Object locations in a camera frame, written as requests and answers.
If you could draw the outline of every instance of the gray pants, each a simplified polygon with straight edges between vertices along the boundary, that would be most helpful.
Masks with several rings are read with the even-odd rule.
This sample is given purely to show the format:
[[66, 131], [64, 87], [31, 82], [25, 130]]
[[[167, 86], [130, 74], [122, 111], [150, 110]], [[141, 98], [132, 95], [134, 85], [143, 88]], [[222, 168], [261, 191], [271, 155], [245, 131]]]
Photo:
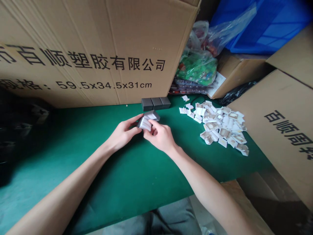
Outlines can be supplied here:
[[103, 235], [195, 234], [201, 229], [189, 198], [105, 227]]

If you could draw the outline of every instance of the blue plastic bin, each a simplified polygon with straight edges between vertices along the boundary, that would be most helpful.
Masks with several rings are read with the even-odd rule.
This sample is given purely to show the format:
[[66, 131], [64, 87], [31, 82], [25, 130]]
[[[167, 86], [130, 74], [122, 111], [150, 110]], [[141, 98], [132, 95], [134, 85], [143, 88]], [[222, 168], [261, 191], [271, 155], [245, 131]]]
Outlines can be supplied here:
[[221, 0], [210, 26], [234, 20], [253, 2], [256, 16], [226, 45], [233, 53], [274, 54], [313, 19], [304, 0]]

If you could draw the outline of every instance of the finger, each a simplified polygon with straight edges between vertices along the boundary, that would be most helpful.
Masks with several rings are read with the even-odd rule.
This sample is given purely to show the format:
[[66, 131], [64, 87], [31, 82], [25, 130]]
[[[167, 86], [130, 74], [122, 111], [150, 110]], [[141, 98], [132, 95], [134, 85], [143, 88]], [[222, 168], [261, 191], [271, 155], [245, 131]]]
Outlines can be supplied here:
[[153, 135], [153, 136], [156, 136], [156, 135], [157, 135], [157, 129], [154, 130], [154, 132], [153, 132], [152, 135]]
[[129, 124], [134, 123], [134, 122], [136, 122], [139, 118], [141, 118], [142, 116], [143, 116], [143, 114], [138, 114], [137, 116], [132, 117], [132, 118], [126, 120], [126, 122], [129, 123]]
[[133, 126], [137, 126], [138, 125], [138, 122], [134, 122], [134, 123], [132, 123], [130, 126], [129, 126], [129, 128], [131, 128], [131, 127], [133, 127]]
[[149, 141], [150, 141], [150, 139], [152, 138], [152, 135], [151, 135], [151, 133], [150, 133], [148, 130], [144, 129], [144, 130], [143, 130], [143, 137], [144, 137], [146, 140], [149, 140]]
[[150, 119], [149, 122], [156, 127], [156, 129], [160, 129], [162, 125], [155, 120]]
[[153, 132], [156, 130], [156, 127], [155, 126], [152, 126], [151, 127], [151, 131], [150, 131], [150, 134], [153, 134]]
[[127, 133], [129, 133], [129, 135], [130, 135], [131, 137], [133, 137], [134, 135], [139, 134], [141, 131], [142, 131], [141, 128], [134, 127], [134, 128], [132, 128], [132, 129], [130, 129], [129, 131], [127, 131]]

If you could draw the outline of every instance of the black plastic bag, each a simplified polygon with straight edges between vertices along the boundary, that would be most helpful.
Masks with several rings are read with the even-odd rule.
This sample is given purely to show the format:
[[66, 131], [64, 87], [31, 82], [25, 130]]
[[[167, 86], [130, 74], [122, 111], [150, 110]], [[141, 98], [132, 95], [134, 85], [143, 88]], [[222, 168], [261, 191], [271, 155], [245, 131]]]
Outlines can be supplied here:
[[245, 93], [247, 90], [249, 90], [251, 87], [253, 87], [255, 84], [257, 84], [257, 81], [244, 83], [230, 92], [228, 92], [224, 98], [217, 99], [217, 102], [220, 103], [222, 106], [227, 106], [234, 100], [238, 99], [240, 96], [242, 96], [243, 93]]

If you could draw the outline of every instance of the green table mat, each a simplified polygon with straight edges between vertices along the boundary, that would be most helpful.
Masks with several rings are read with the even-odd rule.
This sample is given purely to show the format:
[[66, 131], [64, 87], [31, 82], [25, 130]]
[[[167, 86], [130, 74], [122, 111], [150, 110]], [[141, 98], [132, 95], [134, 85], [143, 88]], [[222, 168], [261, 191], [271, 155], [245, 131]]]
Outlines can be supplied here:
[[[196, 96], [188, 97], [191, 101]], [[230, 145], [206, 145], [199, 136], [203, 125], [179, 113], [178, 107], [189, 102], [181, 96], [169, 99], [171, 107], [157, 111], [160, 123], [169, 125], [176, 143], [219, 182], [271, 166], [247, 133], [248, 157]], [[0, 234], [78, 168], [119, 122], [139, 113], [141, 104], [59, 109], [32, 130], [10, 184], [0, 188]], [[192, 194], [175, 163], [141, 133], [105, 163], [65, 233], [86, 234]]]

